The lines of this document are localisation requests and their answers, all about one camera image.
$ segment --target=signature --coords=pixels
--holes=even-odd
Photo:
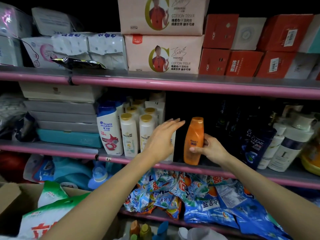
[[[181,57],[183,57],[186,54],[185,49],[186,49],[186,47],[184,47],[183,49],[181,49],[179,47],[171,49],[171,50],[174,50],[174,53],[171,55],[171,57],[176,56],[176,55],[181,55],[181,54],[183,54],[181,56]]]
[[[190,3],[190,0],[174,0],[173,4],[171,5],[172,7],[177,6],[179,4],[183,4],[182,7],[185,7]]]

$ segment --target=person's left hand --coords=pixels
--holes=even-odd
[[[154,164],[165,160],[174,151],[171,143],[172,134],[184,125],[185,121],[170,119],[159,125],[149,137],[142,154],[147,155]]]

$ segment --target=gray box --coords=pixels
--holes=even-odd
[[[37,121],[54,121],[54,122],[74,122],[74,123],[97,123],[95,114],[80,113],[52,113],[29,111]]]
[[[96,106],[94,103],[27,100],[24,101],[24,104],[29,112],[41,111],[88,115],[96,114]]]
[[[98,126],[96,123],[38,121],[38,125],[40,129],[47,130],[99,133]]]

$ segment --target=pink shelf edge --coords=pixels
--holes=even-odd
[[[13,72],[0,72],[0,80],[3,81],[19,81],[19,82],[39,82],[52,84],[66,84],[68,85],[68,77],[66,76],[50,76],[37,74],[24,74]]]
[[[111,87],[130,87],[182,92],[221,93],[251,96],[274,96],[293,99],[319,99],[319,89],[288,88],[275,86],[253,86],[242,84],[221,84],[204,82],[184,82],[175,80],[130,79],[118,77],[73,76],[74,84],[91,84]]]
[[[119,164],[128,164],[131,161],[130,159],[105,157],[105,156],[99,156],[98,160],[104,161],[104,162],[108,161],[108,162],[112,162],[112,163],[119,163]],[[169,164],[169,163],[157,163],[153,168],[181,171],[181,172],[187,172],[187,173],[204,174],[204,175],[211,175],[211,176],[228,177],[228,178],[236,179],[236,177],[232,173],[226,172],[226,171],[204,169],[204,168],[197,168],[197,167],[188,167],[188,166],[174,165],[174,164]],[[275,178],[275,177],[268,177],[268,179],[279,184],[279,185],[283,185],[283,186],[294,186],[294,187],[320,190],[320,184],[317,184],[317,183],[299,182],[299,181],[292,181],[290,179]]]
[[[135,218],[143,218],[143,219],[148,219],[148,220],[158,221],[158,222],[168,221],[170,224],[174,224],[174,225],[178,225],[178,226],[182,226],[182,227],[186,227],[186,228],[210,227],[212,230],[215,230],[216,232],[218,232],[222,235],[233,235],[233,236],[237,236],[237,237],[246,237],[248,239],[262,239],[258,236],[242,234],[239,230],[233,229],[231,227],[227,228],[227,226],[219,227],[218,225],[214,226],[214,225],[210,225],[210,224],[186,223],[183,220],[175,220],[175,219],[169,218],[169,217],[164,218],[164,217],[154,216],[152,214],[137,214],[134,212],[126,211],[124,209],[120,209],[119,213],[123,214],[123,215],[132,216]]]
[[[12,152],[23,152],[30,154],[42,154],[58,157],[71,157],[71,158],[81,158],[88,160],[95,160],[96,154],[91,153],[78,153],[78,152],[66,152],[66,151],[56,151],[50,149],[39,149],[25,146],[16,146],[16,145],[0,145],[0,150],[12,151]]]

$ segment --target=teal box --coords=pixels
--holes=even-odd
[[[298,52],[320,54],[320,14],[314,16]]]
[[[69,132],[51,129],[37,129],[37,133],[41,141],[84,147],[103,147],[98,133]]]

